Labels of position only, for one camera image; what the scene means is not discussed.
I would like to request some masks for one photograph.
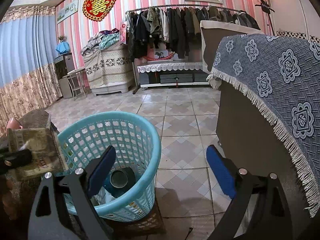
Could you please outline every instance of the tiled floor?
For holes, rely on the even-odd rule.
[[[135,95],[62,99],[47,111],[59,131],[105,111],[132,112],[148,119],[161,137],[156,197],[167,230],[165,236],[148,239],[185,239],[193,227],[187,239],[200,240],[210,235],[230,203],[205,157],[210,144],[224,155],[216,135],[219,104],[220,91],[211,88],[140,89]]]

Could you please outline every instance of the blue patterned tablecloth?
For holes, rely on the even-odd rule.
[[[297,169],[313,217],[320,207],[320,45],[290,37],[224,37],[208,80],[233,84],[274,125]]]

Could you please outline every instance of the potted plant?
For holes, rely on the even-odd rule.
[[[60,42],[63,42],[63,41],[65,41],[66,36],[65,35],[61,35],[61,36],[58,37],[58,39],[59,39]]]

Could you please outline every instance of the blue rubber pad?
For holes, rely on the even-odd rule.
[[[224,166],[223,161],[216,153],[215,147],[207,148],[207,161],[213,171],[223,193],[231,199],[236,195],[235,180],[231,176],[229,170]]]
[[[111,146],[100,157],[99,165],[94,169],[88,181],[87,195],[89,198],[97,195],[103,187],[104,181],[107,178],[113,164],[116,161],[116,149]]]

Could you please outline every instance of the pile of clothes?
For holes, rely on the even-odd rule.
[[[164,42],[166,48],[178,54],[178,58],[189,55],[189,42],[201,43],[200,22],[212,20],[228,22],[260,30],[256,20],[245,11],[231,14],[226,8],[219,11],[215,6],[199,8],[160,8],[150,7],[140,14],[126,14],[127,32],[129,33],[129,60],[147,56],[148,45],[158,49]]]
[[[91,37],[88,41],[88,44],[82,48],[81,55],[85,56],[89,53],[92,53],[96,49],[104,50],[109,48],[111,45],[118,42],[120,39],[119,30],[114,28],[111,31],[101,31],[95,34],[94,37]]]

